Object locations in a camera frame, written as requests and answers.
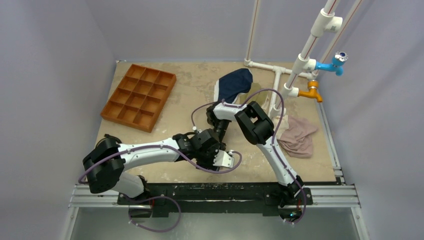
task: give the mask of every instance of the wooden tabletop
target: wooden tabletop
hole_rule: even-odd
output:
[[[151,133],[113,123],[102,119],[97,135],[97,141],[104,134],[120,138],[125,144],[143,144],[167,139],[178,133],[192,131],[191,112],[198,106],[213,101],[216,81],[227,73],[244,68],[242,62],[119,62],[113,76],[109,97],[131,66],[138,64],[176,74],[176,83],[165,103],[155,127]],[[276,63],[278,66],[291,68],[292,63]],[[272,88],[274,73],[272,71],[250,68],[253,81],[263,88]],[[285,83],[288,74],[283,74],[281,83]],[[296,87],[307,91],[307,80],[298,78]],[[284,103],[287,114],[307,118],[318,127],[312,136],[312,158],[290,157],[283,150],[285,157],[298,175],[305,182],[333,182],[335,175],[328,152],[325,132],[323,131],[314,99],[297,97],[287,99]],[[199,110],[194,121],[200,129],[210,126],[206,122],[206,110]],[[223,140],[227,150],[242,153],[241,165],[226,174],[211,174],[195,169],[185,161],[159,162],[130,169],[134,175],[142,175],[152,183],[220,183],[220,182],[275,182],[276,177],[261,151],[251,145],[243,136],[242,131],[234,122],[230,123]]]

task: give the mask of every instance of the navy blue cloth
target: navy blue cloth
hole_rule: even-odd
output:
[[[249,92],[252,82],[253,76],[247,68],[228,73],[219,79],[218,101],[234,102],[238,94]]]

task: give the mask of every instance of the orange faucet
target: orange faucet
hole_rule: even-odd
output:
[[[316,99],[318,103],[321,103],[323,101],[323,98],[317,92],[319,86],[320,84],[316,80],[309,81],[307,83],[307,89],[309,89],[309,91],[299,91],[299,94],[297,96]]]

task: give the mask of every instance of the olive green cloth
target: olive green cloth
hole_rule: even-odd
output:
[[[262,87],[259,83],[256,82],[252,82],[251,86],[250,86],[250,90],[248,93],[246,94],[242,94],[239,96],[239,102],[240,103],[244,103],[245,100],[252,94],[254,94],[255,92],[261,90]],[[260,106],[262,106],[265,103],[265,100],[267,99],[267,91],[261,91],[260,93],[254,95],[251,99],[249,99],[249,101],[247,102],[250,103],[252,101],[257,102]]]

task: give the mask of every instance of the pink cloth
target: pink cloth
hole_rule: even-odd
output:
[[[280,146],[290,157],[306,159],[312,157],[314,145],[312,134],[318,127],[312,125],[306,118],[288,116],[288,129],[278,139]]]

